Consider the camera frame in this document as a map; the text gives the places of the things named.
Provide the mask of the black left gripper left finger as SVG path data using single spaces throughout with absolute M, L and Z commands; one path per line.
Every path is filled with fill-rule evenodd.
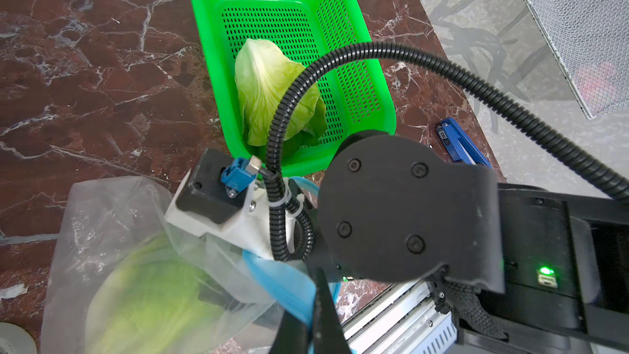
M 309 344 L 307 326 L 285 311 L 269 354 L 308 354 Z

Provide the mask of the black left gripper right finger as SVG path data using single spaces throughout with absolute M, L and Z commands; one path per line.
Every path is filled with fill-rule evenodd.
M 312 321 L 312 344 L 316 354 L 351 354 L 336 312 L 329 284 L 321 269 L 312 278 L 316 285 Z

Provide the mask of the chinese cabbage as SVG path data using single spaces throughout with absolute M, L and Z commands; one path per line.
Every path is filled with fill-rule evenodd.
M 265 159 L 270 125 L 288 88 L 305 70 L 286 57 L 270 40 L 248 39 L 235 59 L 234 80 L 242 115 L 243 138 L 260 159 Z M 283 157 L 319 145 L 327 131 L 326 106 L 318 85 L 301 98 L 289 121 Z
M 85 320 L 87 353 L 203 353 L 222 306 L 201 297 L 209 278 L 166 234 L 136 247 L 94 295 Z

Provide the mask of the clear zip-top bag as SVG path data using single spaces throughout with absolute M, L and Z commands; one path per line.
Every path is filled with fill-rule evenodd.
M 315 282 L 167 223 L 171 193 L 140 176 L 72 186 L 48 281 L 44 353 L 209 353 L 269 347 L 284 314 L 313 322 Z

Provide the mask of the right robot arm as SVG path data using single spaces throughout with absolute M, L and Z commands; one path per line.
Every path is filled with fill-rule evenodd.
M 281 227 L 282 143 L 308 89 L 331 70 L 392 59 L 468 90 L 601 198 L 500 183 L 484 165 L 445 162 L 428 147 L 364 130 L 338 149 L 319 206 L 299 223 L 294 252 Z M 334 50 L 292 76 L 270 126 L 265 183 L 275 258 L 303 260 L 322 288 L 345 275 L 427 280 L 438 306 L 486 349 L 545 351 L 565 336 L 628 347 L 628 181 L 530 111 L 454 63 L 394 43 Z

